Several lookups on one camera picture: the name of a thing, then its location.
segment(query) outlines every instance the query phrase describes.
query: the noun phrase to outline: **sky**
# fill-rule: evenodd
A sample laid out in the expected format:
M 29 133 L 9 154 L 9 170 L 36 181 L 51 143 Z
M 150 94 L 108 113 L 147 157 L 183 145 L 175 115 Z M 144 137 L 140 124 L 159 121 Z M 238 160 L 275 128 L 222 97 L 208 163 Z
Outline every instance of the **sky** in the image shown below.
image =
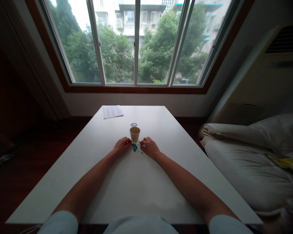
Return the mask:
M 56 0 L 51 0 L 52 4 L 56 6 Z M 87 3 L 85 0 L 68 0 L 72 7 L 73 15 L 82 31 L 86 30 L 86 24 L 90 25 Z

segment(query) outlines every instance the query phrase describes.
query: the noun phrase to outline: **sheet of paper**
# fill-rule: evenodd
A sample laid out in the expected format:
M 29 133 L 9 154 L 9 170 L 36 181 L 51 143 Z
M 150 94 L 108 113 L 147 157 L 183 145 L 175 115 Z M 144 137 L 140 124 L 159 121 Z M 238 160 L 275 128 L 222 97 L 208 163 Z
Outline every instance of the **sheet of paper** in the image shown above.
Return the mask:
M 110 107 L 103 107 L 103 118 L 109 119 L 118 116 L 124 116 L 124 112 L 121 107 L 118 106 L 110 106 Z

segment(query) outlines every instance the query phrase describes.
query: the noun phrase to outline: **hand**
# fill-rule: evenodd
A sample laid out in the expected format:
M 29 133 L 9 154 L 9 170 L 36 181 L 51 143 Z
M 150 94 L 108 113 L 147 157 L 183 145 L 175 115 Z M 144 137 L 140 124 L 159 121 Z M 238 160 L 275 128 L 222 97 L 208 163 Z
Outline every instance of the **hand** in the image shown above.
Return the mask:
M 131 139 L 129 139 L 128 137 L 123 137 L 119 139 L 118 142 L 116 142 L 116 145 L 114 146 L 112 152 L 117 157 L 121 156 L 130 147 L 131 143 Z
M 145 137 L 140 146 L 141 150 L 153 159 L 161 155 L 161 151 L 150 137 Z

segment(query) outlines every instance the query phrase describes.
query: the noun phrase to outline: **window pane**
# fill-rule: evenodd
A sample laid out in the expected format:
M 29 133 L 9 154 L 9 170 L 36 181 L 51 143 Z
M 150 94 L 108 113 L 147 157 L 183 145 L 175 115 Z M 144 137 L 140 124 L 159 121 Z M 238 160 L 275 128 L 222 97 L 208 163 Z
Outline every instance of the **window pane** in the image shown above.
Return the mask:
M 114 0 L 93 0 L 107 84 L 133 83 L 134 1 L 132 2 L 132 5 L 123 5 Z
M 141 22 L 142 23 L 147 23 L 147 11 L 142 11 L 141 12 Z
M 231 0 L 196 0 L 181 51 L 174 84 L 197 84 Z
M 45 0 L 74 83 L 101 83 L 86 1 Z
M 157 5 L 144 5 L 141 1 L 140 11 L 148 11 L 149 23 L 140 22 L 140 84 L 166 84 L 180 21 L 180 14 L 176 14 L 176 9 L 181 10 L 184 1 L 175 2 L 178 0 L 159 0 Z

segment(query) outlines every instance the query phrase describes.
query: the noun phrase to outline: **person's left hand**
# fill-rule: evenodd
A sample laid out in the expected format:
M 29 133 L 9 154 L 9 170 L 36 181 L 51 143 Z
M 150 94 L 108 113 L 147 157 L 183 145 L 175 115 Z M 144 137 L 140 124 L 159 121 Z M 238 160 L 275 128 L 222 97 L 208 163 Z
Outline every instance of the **person's left hand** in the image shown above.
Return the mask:
M 116 142 L 114 149 L 112 150 L 115 156 L 121 156 L 130 147 L 132 141 L 128 137 L 123 137 Z

